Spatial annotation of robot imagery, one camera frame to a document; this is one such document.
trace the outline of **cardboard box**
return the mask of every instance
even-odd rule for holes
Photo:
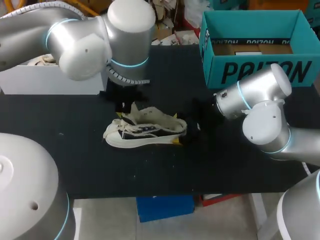
[[[320,0],[309,0],[304,15],[312,28],[320,26]]]
[[[269,53],[214,54],[224,44],[260,44]],[[320,42],[300,10],[205,12],[199,48],[210,89],[226,88],[272,63],[283,67],[293,87],[311,86],[320,70]]]
[[[214,10],[230,10],[243,4],[246,0],[209,0]]]

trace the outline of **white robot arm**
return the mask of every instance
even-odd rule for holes
[[[243,121],[244,136],[275,160],[320,166],[320,130],[289,126],[282,102],[256,104]]]
[[[287,75],[274,63],[219,91],[212,105],[228,120],[247,114],[245,137],[272,159],[320,166],[320,129],[295,128],[285,118],[284,99],[291,92]]]
[[[116,0],[94,18],[64,2],[30,5],[0,18],[0,71],[50,53],[73,80],[107,71],[118,85],[146,84],[155,20],[144,0]]]

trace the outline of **red object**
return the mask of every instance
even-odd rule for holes
[[[193,30],[195,35],[197,36],[197,38],[199,38],[199,34],[200,34],[200,28],[194,28],[193,26],[191,26],[191,24],[185,19],[183,18],[183,22],[182,22],[183,26],[190,29],[190,30]]]
[[[202,196],[199,196],[200,202],[202,203],[202,205],[204,207],[212,205],[212,204],[216,204],[216,203],[220,203],[223,202],[225,200],[228,199],[233,199],[235,197],[239,197],[241,196],[241,194],[228,194],[228,195],[223,195],[223,196],[217,196],[208,200],[203,200]]]

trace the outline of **black table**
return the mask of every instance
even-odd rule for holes
[[[152,47],[147,74],[144,107],[173,115],[211,95],[198,46]],[[285,104],[294,127],[320,128],[319,109],[313,87],[295,88]],[[116,117],[113,104],[95,95],[0,96],[0,132],[46,148],[75,199],[284,192],[307,176],[300,162],[271,160],[251,145],[241,119],[212,131],[206,144],[116,149],[102,141]]]

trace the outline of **sneaker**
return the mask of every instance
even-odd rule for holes
[[[129,114],[115,119],[106,128],[103,138],[116,148],[131,149],[148,144],[172,144],[186,134],[187,123],[164,114],[155,107],[138,110],[135,103]]]

